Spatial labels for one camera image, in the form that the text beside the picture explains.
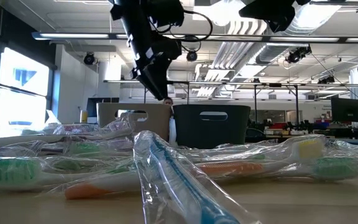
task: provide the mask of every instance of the wooden table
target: wooden table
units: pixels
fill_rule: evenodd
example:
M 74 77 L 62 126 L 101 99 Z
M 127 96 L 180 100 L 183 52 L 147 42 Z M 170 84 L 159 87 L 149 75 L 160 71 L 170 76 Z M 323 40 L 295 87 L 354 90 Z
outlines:
M 358 223 L 358 182 L 251 182 L 224 186 L 259 220 L 274 224 Z M 140 194 L 65 201 L 37 194 L 0 194 L 0 223 L 143 223 Z

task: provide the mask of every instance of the packaged toothbrush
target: packaged toothbrush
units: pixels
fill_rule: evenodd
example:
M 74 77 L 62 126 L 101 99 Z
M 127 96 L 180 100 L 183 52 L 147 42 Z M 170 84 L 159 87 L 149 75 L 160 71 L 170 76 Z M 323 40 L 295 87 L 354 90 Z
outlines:
M 189 159 L 150 131 L 135 137 L 145 223 L 260 223 Z

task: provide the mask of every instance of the desk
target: desk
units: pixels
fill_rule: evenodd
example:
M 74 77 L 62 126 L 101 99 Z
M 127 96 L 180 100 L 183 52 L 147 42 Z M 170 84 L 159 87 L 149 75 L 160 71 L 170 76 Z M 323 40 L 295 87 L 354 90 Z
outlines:
M 262 223 L 358 223 L 358 182 L 251 182 L 224 186 Z M 143 223 L 140 194 L 64 201 L 37 194 L 0 195 L 0 223 Z

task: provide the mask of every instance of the camera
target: camera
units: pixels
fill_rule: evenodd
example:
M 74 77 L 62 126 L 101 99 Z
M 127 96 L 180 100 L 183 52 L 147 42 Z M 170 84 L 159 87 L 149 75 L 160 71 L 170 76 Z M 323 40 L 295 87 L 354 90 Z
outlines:
M 94 57 L 94 52 L 87 52 L 84 57 L 85 65 L 94 65 L 96 63 L 96 59 Z
M 186 59 L 188 62 L 194 62 L 197 60 L 197 53 L 195 50 L 189 50 L 187 53 Z

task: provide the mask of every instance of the ceiling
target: ceiling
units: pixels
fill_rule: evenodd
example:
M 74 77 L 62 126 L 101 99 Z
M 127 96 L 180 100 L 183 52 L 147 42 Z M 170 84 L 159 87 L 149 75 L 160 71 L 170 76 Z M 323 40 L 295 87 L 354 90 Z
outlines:
M 84 4 L 83 2 L 60 2 L 61 0 L 6 0 L 3 7 L 24 22 L 41 32 L 124 32 L 120 21 L 112 21 L 111 6 L 108 4 Z M 181 0 L 183 6 L 192 9 L 194 0 Z M 227 33 L 229 26 L 214 26 L 214 34 Z M 173 27 L 172 32 L 187 34 L 205 34 L 209 31 L 206 21 L 194 21 L 185 16 L 181 27 Z M 358 35 L 358 14 L 355 12 L 337 12 L 330 20 L 317 29 L 313 35 Z M 203 42 L 198 52 L 198 60 L 214 60 L 221 42 Z M 122 40 L 81 40 L 71 45 L 115 45 L 126 62 L 132 63 L 131 49 Z M 326 68 L 334 68 L 335 76 L 342 82 L 348 80 L 349 68 L 356 66 L 349 63 L 358 59 L 358 45 L 311 45 L 313 54 Z M 171 64 L 172 70 L 194 71 L 196 63 L 186 61 L 186 54 Z M 304 58 L 301 63 L 288 68 L 279 58 L 278 66 L 269 66 L 260 76 L 262 82 L 307 82 L 314 75 L 325 71 L 314 57 Z

